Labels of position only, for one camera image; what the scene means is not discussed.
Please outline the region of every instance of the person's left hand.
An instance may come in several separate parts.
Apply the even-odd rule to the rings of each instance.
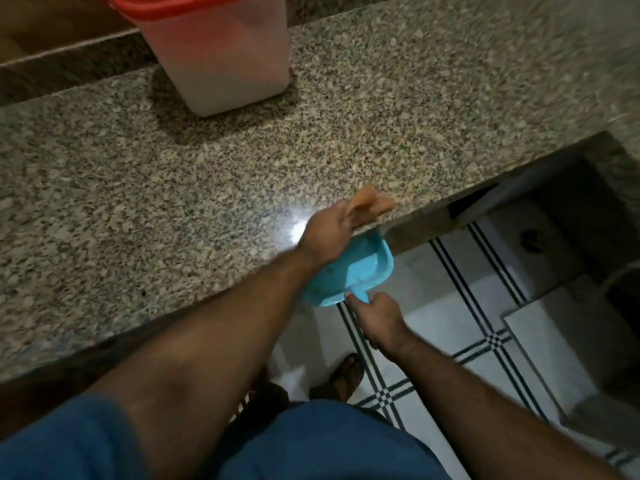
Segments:
[[[351,238],[351,217],[345,216],[348,201],[341,200],[331,207],[316,212],[305,228],[298,243],[317,266],[335,261]]]

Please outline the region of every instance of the hand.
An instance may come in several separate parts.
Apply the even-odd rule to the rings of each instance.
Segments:
[[[316,212],[302,234],[298,248],[317,266],[338,259],[351,238],[351,217],[346,216],[346,200]]]
[[[387,293],[375,293],[370,303],[347,293],[346,301],[371,346],[380,349],[388,359],[393,360],[399,348],[414,337],[404,322],[400,306]]]

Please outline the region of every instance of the foot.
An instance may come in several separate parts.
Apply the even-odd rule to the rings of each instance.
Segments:
[[[358,388],[364,377],[364,370],[356,354],[345,358],[338,369],[332,373],[329,382],[340,395],[340,401],[346,403]]]

